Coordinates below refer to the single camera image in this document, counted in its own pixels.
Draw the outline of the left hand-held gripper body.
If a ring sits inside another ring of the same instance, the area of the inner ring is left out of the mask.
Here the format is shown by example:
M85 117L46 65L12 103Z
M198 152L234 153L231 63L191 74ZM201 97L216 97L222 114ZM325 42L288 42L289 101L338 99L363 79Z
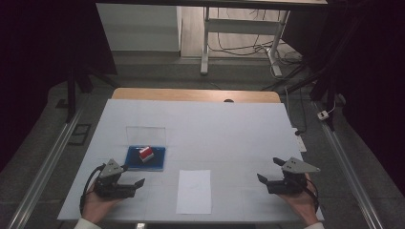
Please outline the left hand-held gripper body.
M136 191L130 191L127 187L133 184L118 183L124 172L111 158L96 178L94 187L96 194L101 198L132 198Z

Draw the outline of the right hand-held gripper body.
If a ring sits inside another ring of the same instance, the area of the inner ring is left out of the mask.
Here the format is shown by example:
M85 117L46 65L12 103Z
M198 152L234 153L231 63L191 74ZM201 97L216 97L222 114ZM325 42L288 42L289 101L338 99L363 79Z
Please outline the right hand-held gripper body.
M268 183L266 187L270 194L300 194L307 187L306 173L320 172L318 167L310 165L295 157L291 157L280 167L284 178L282 180L273 180Z

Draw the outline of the red and white stamp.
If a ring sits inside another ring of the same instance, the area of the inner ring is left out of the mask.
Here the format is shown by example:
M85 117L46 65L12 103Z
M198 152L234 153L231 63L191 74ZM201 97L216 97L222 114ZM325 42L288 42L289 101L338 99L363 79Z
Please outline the red and white stamp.
M144 147L139 150L139 158L143 163L154 157L153 149L150 146Z

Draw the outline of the blue ink pad case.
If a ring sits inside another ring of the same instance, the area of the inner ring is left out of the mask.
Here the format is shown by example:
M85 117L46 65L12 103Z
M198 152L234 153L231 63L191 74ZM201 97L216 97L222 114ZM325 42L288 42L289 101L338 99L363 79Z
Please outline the blue ink pad case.
M125 164L130 170L162 171L166 153L166 131L162 127L137 127L126 128L128 150ZM139 158L139 150L150 146L154 157L143 163Z

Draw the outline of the person's left hand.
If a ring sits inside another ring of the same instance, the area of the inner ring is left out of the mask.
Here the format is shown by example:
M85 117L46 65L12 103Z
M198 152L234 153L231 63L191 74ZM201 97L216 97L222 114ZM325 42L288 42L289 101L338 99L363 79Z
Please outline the person's left hand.
M81 217L87 221L97 224L101 222L121 198L101 198L94 192L95 185L92 184L85 193L84 207Z

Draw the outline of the person's right hand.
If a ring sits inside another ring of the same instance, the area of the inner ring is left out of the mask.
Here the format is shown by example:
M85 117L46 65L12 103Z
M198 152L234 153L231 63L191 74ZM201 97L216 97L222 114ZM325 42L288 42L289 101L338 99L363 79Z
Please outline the person's right hand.
M313 200L313 197L315 196L315 188L309 179L309 175L306 175L306 179L306 191L294 195L280 195L280 198L289 205L290 209L299 217L305 227L320 222L315 213L316 208Z

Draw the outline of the white power strip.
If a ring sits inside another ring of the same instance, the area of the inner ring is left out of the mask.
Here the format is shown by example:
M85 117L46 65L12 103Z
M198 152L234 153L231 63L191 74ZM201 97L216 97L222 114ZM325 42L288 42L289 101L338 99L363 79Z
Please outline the white power strip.
M299 131L297 128L292 128L292 131L293 131L293 133L295 134L295 136L296 136L296 140L297 140L297 145L298 145L298 148L299 148L299 151L301 152L301 153L306 153L307 152L307 148L306 148L306 146L305 146L305 143L304 143L304 141L303 141L303 138L301 137L301 131Z

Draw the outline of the person's left white sleeve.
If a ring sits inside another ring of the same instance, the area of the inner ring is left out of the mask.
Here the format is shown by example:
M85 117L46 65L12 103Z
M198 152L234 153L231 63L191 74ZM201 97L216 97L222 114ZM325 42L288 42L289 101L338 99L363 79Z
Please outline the person's left white sleeve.
M101 228L98 225L86 219L79 219L74 229L101 229Z

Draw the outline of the large white table mat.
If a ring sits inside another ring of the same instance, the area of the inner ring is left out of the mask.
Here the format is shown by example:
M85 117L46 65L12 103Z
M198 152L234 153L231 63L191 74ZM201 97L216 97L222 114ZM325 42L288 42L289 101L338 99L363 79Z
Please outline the large white table mat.
M144 185L109 214L118 222L272 223L296 221L285 202L268 193L257 176L282 178L275 157L299 157L296 136L281 103L170 102L111 99L59 213L61 220L80 217L79 199L89 174L113 158L124 162L131 127L164 129L166 147L160 172L126 172L121 180ZM177 211L183 171L207 170L211 211Z

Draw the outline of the white power adapter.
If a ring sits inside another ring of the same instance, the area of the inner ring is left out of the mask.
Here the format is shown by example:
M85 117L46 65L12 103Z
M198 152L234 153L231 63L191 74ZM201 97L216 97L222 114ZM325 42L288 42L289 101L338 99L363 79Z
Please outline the white power adapter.
M330 113L332 112L334 110L334 108L332 108L330 111L322 111L322 112L320 112L320 113L318 113L317 114L317 116L318 116L318 118L320 119L320 120L325 120L325 119L327 119L327 118L329 118L330 117Z

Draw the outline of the black stand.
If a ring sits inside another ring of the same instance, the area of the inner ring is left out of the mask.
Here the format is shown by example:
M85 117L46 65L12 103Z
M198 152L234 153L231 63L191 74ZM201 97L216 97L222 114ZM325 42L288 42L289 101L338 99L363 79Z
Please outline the black stand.
M315 83L309 97L311 100L317 101L324 94L328 94L327 113L329 117L325 121L333 131L333 110L339 70L343 67L344 52L349 49L352 38L358 31L363 18L361 13L353 12L290 12L286 22L287 28L283 30L287 37L295 40L301 39L302 42L315 39L317 42L324 42L324 45L315 45L314 48L306 45L312 54L298 61L299 66L296 69L276 83L265 87L265 90L278 87L305 67L310 67L311 75L304 81L287 87L283 94L292 93L309 83Z
M90 76L93 75L96 78L100 79L104 83L110 85L114 89L117 89L120 87L120 85L111 79L109 76L106 74L96 70L93 67L90 67L89 65L74 65L68 74L67 77L67 87L68 87L68 115L66 122L70 123L74 115L76 113L76 94L75 94L75 86L78 86L79 89L85 93L89 94L93 91L94 85L90 79Z

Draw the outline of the white cabinet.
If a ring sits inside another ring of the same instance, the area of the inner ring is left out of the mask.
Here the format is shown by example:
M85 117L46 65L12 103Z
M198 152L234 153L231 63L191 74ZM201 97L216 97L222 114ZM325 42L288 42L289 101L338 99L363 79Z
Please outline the white cabinet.
M112 51L179 52L181 7L96 4Z

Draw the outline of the black floor frame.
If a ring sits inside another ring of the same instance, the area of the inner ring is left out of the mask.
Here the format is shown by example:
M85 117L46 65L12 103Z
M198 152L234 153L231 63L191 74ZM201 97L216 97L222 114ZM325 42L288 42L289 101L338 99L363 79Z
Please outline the black floor frame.
M71 134L68 144L73 146L83 146L91 131L91 124L77 124Z

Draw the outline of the aluminium floor rail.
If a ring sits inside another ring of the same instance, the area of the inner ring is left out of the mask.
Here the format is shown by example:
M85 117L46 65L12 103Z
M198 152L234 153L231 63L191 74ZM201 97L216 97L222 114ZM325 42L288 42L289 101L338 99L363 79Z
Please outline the aluminium floor rail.
M319 112L316 102L310 103L312 109L316 114ZM364 220L367 222L370 229L386 229L383 221L381 220L379 214L374 207L372 200L361 183L359 176L354 170L354 167L351 163L350 158L347 155L346 150L343 147L343 144L338 137L336 131L333 131L330 126L324 121L320 120L316 116L316 121L320 124L326 139L333 151L333 154L336 158L337 163L340 166L340 169L345 177L345 180L348 182L352 195L357 202L357 206L360 209Z
M66 123L61 133L58 135L55 144L49 151L44 162L42 163L39 171L35 175L32 184L30 185L28 191L23 197L22 201L18 205L16 211L14 212L10 223L6 229L24 229L32 211L38 202L40 196L42 195L46 184L48 183L53 170L60 159L68 140L83 113L82 108L78 108L76 113L72 116L70 121Z

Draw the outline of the white desk frame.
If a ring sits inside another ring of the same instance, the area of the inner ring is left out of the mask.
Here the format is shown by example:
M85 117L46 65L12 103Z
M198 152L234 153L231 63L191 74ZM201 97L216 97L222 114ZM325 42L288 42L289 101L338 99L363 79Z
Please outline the white desk frame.
M282 10L280 18L277 21L252 21L222 18L211 19L209 17L209 7L205 7L204 9L201 75L207 75L208 73L208 38L211 32L273 35L272 45L270 48L266 48L266 55L274 75L282 75L280 66L277 63L276 52L288 20L288 10Z

